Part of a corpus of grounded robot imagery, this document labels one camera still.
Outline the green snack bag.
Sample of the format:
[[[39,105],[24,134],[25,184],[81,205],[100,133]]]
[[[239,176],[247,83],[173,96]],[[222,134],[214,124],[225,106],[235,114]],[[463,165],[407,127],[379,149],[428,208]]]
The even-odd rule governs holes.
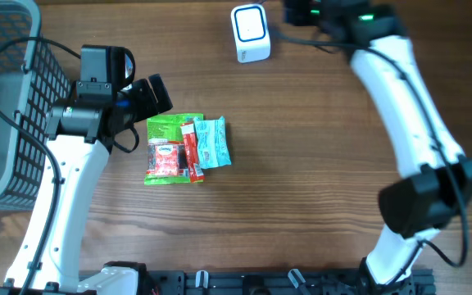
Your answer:
[[[184,141],[180,126],[183,123],[202,119],[202,113],[183,113],[174,115],[158,115],[147,119],[147,154],[150,144],[172,143],[178,148],[179,173],[177,176],[155,176],[146,171],[145,185],[190,184],[188,165],[184,150]]]

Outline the pale green wipes packet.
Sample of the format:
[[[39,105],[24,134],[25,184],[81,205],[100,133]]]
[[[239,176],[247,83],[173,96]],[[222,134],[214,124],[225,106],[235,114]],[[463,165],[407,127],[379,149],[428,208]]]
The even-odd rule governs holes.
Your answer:
[[[212,169],[232,164],[226,138],[225,118],[194,120],[200,167]]]

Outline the red tube packet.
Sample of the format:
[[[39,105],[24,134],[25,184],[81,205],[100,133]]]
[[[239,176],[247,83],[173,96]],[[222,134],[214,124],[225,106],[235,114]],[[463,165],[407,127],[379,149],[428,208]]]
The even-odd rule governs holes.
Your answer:
[[[199,157],[197,153],[197,137],[194,124],[193,122],[183,123],[180,128],[184,141],[184,150],[186,154],[190,182],[203,182],[205,176],[199,163]]]

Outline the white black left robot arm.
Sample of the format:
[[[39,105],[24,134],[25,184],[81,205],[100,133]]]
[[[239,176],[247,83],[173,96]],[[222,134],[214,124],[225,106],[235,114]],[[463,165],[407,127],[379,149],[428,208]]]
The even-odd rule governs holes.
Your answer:
[[[5,278],[3,290],[8,293],[79,291],[84,225],[93,191],[116,146],[115,135],[132,122],[172,108],[159,75],[134,82],[126,93],[87,81],[76,92],[75,100],[53,104],[47,142],[32,142],[27,148],[42,151],[45,162],[22,248]]]

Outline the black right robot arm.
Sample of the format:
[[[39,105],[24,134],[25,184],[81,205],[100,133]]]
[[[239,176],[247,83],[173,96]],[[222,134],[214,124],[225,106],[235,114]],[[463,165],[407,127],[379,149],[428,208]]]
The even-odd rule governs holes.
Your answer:
[[[387,130],[400,179],[379,192],[384,226],[364,257],[355,289],[389,294],[411,281],[411,269],[425,247],[454,218],[461,221],[461,254],[467,260],[472,200],[472,158],[445,126],[415,62],[406,28],[394,8],[369,0],[284,2],[290,25],[314,26],[327,34],[309,45],[347,56]]]

